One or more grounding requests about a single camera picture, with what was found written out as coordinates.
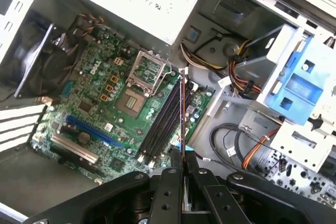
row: label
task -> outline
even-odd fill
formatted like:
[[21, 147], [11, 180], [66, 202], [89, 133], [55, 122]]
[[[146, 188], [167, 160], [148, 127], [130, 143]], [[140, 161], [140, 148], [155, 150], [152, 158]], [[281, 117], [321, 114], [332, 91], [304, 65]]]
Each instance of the label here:
[[112, 124], [110, 124], [110, 123], [107, 123], [106, 125], [105, 125], [105, 130], [106, 131], [108, 131], [108, 132], [111, 132], [112, 131], [112, 128], [113, 128], [113, 125]]
[[222, 89], [225, 88], [226, 86], [229, 86], [231, 84], [230, 77], [227, 76], [227, 77], [224, 77], [224, 78], [220, 79], [218, 81], [218, 84], [219, 84], [220, 88], [222, 88]]
[[99, 66], [101, 64], [100, 60], [96, 60], [96, 62], [94, 63], [92, 70], [90, 71], [90, 74], [92, 74], [93, 76], [96, 74], [96, 71], [98, 70]]

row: yellow wire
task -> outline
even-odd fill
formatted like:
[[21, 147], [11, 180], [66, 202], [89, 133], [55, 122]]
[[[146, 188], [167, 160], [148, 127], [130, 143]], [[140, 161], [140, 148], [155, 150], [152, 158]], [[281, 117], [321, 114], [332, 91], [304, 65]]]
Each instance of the yellow wire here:
[[239, 47], [239, 50], [238, 50], [238, 55], [241, 54], [241, 51], [243, 50], [243, 48], [246, 46], [246, 44], [249, 42], [249, 40], [246, 40], [244, 43], [242, 43], [242, 45]]

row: chip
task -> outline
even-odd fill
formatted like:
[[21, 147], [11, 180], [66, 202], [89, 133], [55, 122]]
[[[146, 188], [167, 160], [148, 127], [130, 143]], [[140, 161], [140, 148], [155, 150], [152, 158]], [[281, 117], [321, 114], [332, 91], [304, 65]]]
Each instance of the chip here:
[[194, 113], [195, 111], [195, 107], [189, 105], [188, 108], [186, 109], [186, 112], [189, 113], [189, 114], [192, 114]]
[[92, 105], [87, 102], [81, 101], [78, 108], [86, 113], [89, 113], [92, 108]]
[[117, 76], [112, 76], [111, 81], [117, 83], [119, 81], [119, 78]]
[[117, 102], [117, 108], [127, 115], [136, 118], [146, 102], [146, 98], [133, 90], [126, 89]]
[[52, 122], [51, 123], [51, 128], [53, 128], [54, 130], [57, 130], [58, 126], [59, 126], [59, 123], [57, 123], [57, 122]]
[[110, 86], [110, 85], [107, 85], [105, 89], [106, 89], [106, 91], [111, 92], [113, 90], [113, 87]]
[[125, 162], [123, 160], [120, 160], [120, 159], [116, 158], [116, 157], [114, 157], [111, 161], [112, 169], [114, 169], [118, 173], [121, 172], [124, 165], [125, 165]]
[[107, 95], [105, 95], [105, 94], [102, 94], [101, 95], [101, 97], [100, 97], [100, 99], [102, 100], [102, 101], [104, 101], [104, 102], [106, 102], [107, 100], [108, 100], [108, 96]]

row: orange wire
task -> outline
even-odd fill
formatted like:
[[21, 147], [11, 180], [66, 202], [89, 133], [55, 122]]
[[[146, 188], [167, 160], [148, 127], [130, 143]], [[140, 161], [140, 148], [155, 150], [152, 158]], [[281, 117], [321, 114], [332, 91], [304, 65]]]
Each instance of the orange wire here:
[[251, 158], [254, 156], [254, 154], [261, 148], [263, 143], [267, 140], [267, 138], [273, 136], [275, 133], [277, 133], [279, 129], [275, 129], [267, 134], [267, 137], [264, 136], [259, 140], [259, 143], [249, 152], [246, 159], [243, 162], [243, 168], [247, 169], [248, 163], [250, 162]]

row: sticker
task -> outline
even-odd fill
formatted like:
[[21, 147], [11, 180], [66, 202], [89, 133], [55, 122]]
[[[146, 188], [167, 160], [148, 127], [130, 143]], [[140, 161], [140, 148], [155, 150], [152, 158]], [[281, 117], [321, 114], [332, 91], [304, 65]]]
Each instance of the sticker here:
[[112, 128], [113, 128], [113, 125], [110, 124], [110, 123], [107, 123], [107, 124], [105, 125], [105, 128], [104, 128], [104, 129], [105, 129], [106, 131], [108, 131], [108, 132], [111, 132]]
[[218, 84], [219, 84], [220, 88], [222, 88], [222, 89], [225, 88], [226, 86], [229, 86], [231, 84], [230, 77], [227, 76], [227, 77], [224, 77], [224, 78], [220, 79], [218, 81]]

